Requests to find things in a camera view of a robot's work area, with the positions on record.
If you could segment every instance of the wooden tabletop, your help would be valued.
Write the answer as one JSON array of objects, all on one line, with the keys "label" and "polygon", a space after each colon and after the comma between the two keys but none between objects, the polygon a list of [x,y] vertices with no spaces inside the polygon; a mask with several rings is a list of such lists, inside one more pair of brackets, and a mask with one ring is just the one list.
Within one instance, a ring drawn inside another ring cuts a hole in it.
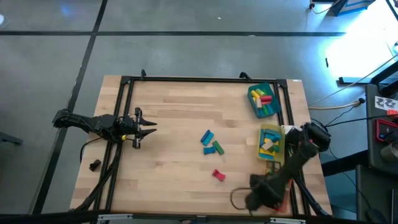
[{"label": "wooden tabletop", "polygon": [[[104,77],[95,116],[112,114],[121,76]],[[288,90],[296,125],[310,121],[301,80],[288,80]],[[141,141],[141,149],[123,144],[112,211],[191,215],[248,215],[236,210],[229,193],[236,187],[248,187],[250,174],[263,174],[265,163],[256,157],[259,127],[278,124],[277,116],[257,119],[247,99],[247,83],[134,82],[130,114],[140,107],[144,119],[156,122],[157,131]],[[282,112],[287,113],[280,91]],[[127,86],[124,89],[123,111]],[[207,129],[214,134],[225,154],[203,155],[200,139]],[[97,138],[90,134],[88,139]],[[95,172],[89,164],[103,160],[106,142],[93,142],[85,148],[71,208],[81,204],[97,184],[100,167]],[[223,182],[214,178],[214,169],[226,175]],[[305,183],[322,208],[331,213],[325,180],[318,156],[303,168]],[[300,191],[295,186],[298,210],[303,213]],[[104,188],[104,207],[108,185]],[[247,191],[236,192],[234,202],[244,207]],[[278,213],[261,207],[254,215]]]}]

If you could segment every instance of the concrete floor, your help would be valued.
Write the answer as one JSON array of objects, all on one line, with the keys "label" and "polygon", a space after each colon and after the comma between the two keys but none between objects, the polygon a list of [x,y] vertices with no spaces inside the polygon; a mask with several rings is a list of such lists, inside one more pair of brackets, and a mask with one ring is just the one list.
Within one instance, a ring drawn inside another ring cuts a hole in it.
[{"label": "concrete floor", "polygon": [[[398,22],[384,0],[367,11],[334,17],[306,11],[308,2],[260,0],[113,0],[100,31],[324,32],[324,37],[111,36],[96,38],[75,113],[91,116],[104,75],[302,79],[309,103],[340,87],[340,76],[362,77],[392,57],[386,34]],[[2,30],[92,31],[100,0],[0,0]],[[321,11],[329,4],[317,5]],[[346,32],[334,37],[332,32]],[[88,36],[0,35],[0,130],[24,139],[0,144],[0,213],[27,213],[50,155],[56,129],[51,120],[68,102]],[[351,103],[364,97],[361,86],[317,106]],[[327,123],[342,110],[311,111]],[[365,106],[340,120],[366,115]],[[366,149],[366,123],[330,128],[331,148],[343,157]],[[78,151],[87,135],[67,132],[44,212],[69,209],[79,169]],[[323,162],[334,159],[329,152]],[[355,212],[355,188],[344,175],[326,178],[333,205]],[[336,212],[343,217],[343,212]]]}]

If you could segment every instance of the gray floor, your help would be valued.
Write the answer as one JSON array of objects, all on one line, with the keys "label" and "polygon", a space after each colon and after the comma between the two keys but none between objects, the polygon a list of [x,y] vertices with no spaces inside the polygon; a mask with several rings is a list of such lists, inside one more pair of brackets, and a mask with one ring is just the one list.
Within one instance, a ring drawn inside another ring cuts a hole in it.
[{"label": "gray floor", "polygon": [[[0,0],[6,18],[1,30],[93,29],[101,1]],[[317,10],[329,4],[317,6]],[[109,1],[100,30],[128,31],[263,31],[347,32],[342,37],[97,37],[76,102],[75,112],[91,116],[104,75],[237,77],[302,79],[309,103],[340,87],[339,76],[362,77],[392,57],[391,35],[398,26],[385,1],[367,11],[334,17],[306,12],[308,2],[260,0],[114,0]],[[51,120],[67,104],[89,37],[0,35],[0,130],[24,139],[22,146],[0,144],[0,213],[26,213],[36,193],[56,129]],[[364,97],[352,87],[317,106],[351,103]],[[311,111],[327,123],[343,110]],[[365,106],[340,120],[366,115]],[[366,123],[330,128],[337,157],[366,149]],[[68,130],[44,212],[69,209],[78,169],[78,151],[86,134]],[[334,159],[321,155],[323,162]],[[355,188],[342,174],[326,178],[338,210],[355,212]]]}]

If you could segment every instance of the wooden table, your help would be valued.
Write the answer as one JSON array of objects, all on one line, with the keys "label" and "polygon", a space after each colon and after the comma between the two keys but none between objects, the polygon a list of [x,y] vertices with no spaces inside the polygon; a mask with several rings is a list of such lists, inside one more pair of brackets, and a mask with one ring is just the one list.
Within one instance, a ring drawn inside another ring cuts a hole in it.
[{"label": "wooden table", "polygon": [[[121,76],[104,77],[95,116],[112,114]],[[288,80],[288,90],[296,125],[310,121],[301,80]],[[123,153],[114,191],[112,211],[192,215],[248,215],[229,202],[236,187],[247,187],[250,174],[262,174],[265,163],[255,155],[261,123],[278,124],[277,116],[257,119],[247,99],[248,83],[134,82],[130,114],[140,107],[143,117],[156,122],[158,130],[141,142],[141,149],[123,144]],[[122,99],[121,114],[127,87]],[[287,119],[282,90],[282,111]],[[225,154],[203,155],[200,138],[210,129]],[[106,142],[93,142],[85,148],[71,208],[77,207],[97,184],[100,168],[88,169],[95,159],[103,160]],[[211,173],[226,174],[224,182]],[[325,180],[318,156],[303,168],[305,183],[322,208],[331,213]],[[297,186],[299,213],[303,213]],[[108,186],[104,188],[104,207]],[[244,206],[248,192],[237,192],[235,204]],[[286,215],[262,207],[254,215]]]}]

